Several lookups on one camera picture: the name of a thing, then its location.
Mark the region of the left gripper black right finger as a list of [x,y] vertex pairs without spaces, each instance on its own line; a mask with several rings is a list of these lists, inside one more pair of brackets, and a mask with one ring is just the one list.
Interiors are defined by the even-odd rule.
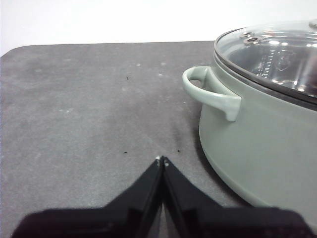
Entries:
[[298,213],[274,207],[223,207],[161,157],[165,204],[182,238],[312,238]]

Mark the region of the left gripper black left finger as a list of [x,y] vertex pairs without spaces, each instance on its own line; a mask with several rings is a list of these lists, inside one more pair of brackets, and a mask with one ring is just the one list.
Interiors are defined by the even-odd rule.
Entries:
[[14,238],[146,238],[161,206],[162,159],[104,207],[48,209],[23,218]]

